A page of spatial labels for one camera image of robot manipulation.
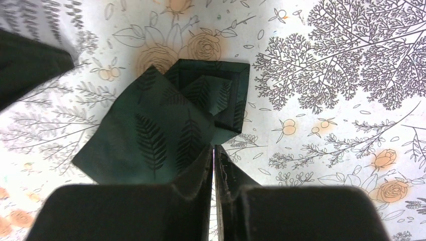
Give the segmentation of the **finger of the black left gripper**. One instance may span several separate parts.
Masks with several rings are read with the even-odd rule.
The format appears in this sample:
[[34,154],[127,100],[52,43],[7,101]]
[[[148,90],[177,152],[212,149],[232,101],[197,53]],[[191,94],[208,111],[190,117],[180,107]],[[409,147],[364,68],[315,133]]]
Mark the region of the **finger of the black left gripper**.
[[1,30],[1,110],[73,68],[68,52]]

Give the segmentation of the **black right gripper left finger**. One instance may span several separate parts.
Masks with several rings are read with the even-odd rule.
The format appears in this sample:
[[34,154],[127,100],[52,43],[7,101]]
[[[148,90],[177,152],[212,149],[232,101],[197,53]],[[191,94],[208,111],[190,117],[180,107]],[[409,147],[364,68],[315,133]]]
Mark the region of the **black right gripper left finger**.
[[27,240],[208,240],[212,146],[166,184],[66,185]]

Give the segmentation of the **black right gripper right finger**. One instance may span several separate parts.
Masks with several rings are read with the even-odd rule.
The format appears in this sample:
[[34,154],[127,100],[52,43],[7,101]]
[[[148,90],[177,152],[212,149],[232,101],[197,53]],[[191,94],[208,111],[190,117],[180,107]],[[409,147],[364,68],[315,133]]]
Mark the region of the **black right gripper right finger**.
[[219,240],[388,240],[354,187],[262,186],[214,147]]

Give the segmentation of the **dark green leaf tie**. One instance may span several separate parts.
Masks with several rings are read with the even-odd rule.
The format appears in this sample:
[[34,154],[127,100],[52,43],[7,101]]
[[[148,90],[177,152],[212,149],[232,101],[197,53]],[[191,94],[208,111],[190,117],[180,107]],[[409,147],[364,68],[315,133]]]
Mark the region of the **dark green leaf tie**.
[[98,184],[167,183],[205,147],[242,132],[250,65],[150,66],[114,101],[73,165]]

